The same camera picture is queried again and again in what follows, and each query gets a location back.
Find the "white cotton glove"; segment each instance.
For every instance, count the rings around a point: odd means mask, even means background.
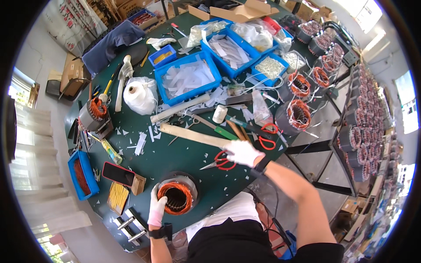
[[[122,98],[123,88],[124,88],[124,83],[126,82],[126,78],[127,77],[129,79],[133,78],[134,70],[133,70],[130,60],[131,60],[130,55],[127,55],[124,57],[123,59],[124,64],[121,67],[120,72],[118,73],[117,79],[119,80],[119,83],[118,83],[117,98],[115,100],[115,112],[121,111],[121,98]]]
[[[151,44],[157,51],[161,49],[161,47],[168,45],[169,43],[177,42],[173,38],[149,38],[146,41],[146,44]]]
[[[265,156],[263,152],[254,149],[249,141],[231,141],[225,145],[224,150],[231,152],[227,153],[226,157],[229,161],[251,168],[254,167],[253,163],[257,157]]]
[[[154,186],[151,192],[151,206],[149,208],[148,225],[161,227],[165,204],[167,203],[168,197],[162,197],[158,201],[158,186],[159,183]]]

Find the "green-handled knife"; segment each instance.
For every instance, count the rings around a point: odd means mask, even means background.
[[[200,121],[201,123],[209,126],[210,128],[212,128],[214,131],[216,131],[217,133],[221,134],[222,136],[224,136],[225,138],[229,139],[229,140],[238,140],[238,137],[235,136],[234,134],[224,130],[223,128],[221,128],[220,126],[216,126],[210,122],[208,122],[207,120],[203,119],[200,116],[197,116],[196,114],[191,114],[191,112],[187,112],[187,115],[191,116],[192,118],[197,119],[198,121]]]

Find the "clear plastic container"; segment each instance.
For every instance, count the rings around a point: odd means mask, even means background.
[[[304,62],[304,65],[306,64],[306,60],[304,59],[304,57],[300,54],[300,53],[298,53],[297,51],[295,51],[295,50],[292,50],[292,51],[290,51],[290,52],[288,52],[288,53],[286,53],[286,54],[284,54],[284,55],[282,55],[282,58],[286,61],[286,62],[288,62],[288,64],[289,64],[289,67],[287,68],[287,73],[288,74],[291,74],[291,73],[293,73],[293,72],[295,72],[295,68],[293,68],[292,66],[291,66],[291,63],[288,61],[288,60],[286,60],[285,59],[285,56],[287,55],[287,54],[290,54],[290,53],[295,53],[297,56],[298,56],[298,59],[299,60],[301,60],[302,62]]]

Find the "spool of white thread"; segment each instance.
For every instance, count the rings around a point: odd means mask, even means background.
[[[223,105],[216,106],[216,110],[213,114],[212,120],[215,123],[221,124],[225,120],[225,116],[228,112],[228,108]]]

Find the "pliers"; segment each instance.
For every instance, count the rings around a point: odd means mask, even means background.
[[[101,91],[101,85],[96,86],[92,91],[92,98],[98,95],[100,91]]]
[[[165,36],[165,35],[170,35],[170,36],[172,36],[172,37],[175,37],[176,35],[173,33],[173,30],[171,29],[171,31],[169,32],[169,33],[165,33],[165,34],[162,34],[163,35],[163,37]]]

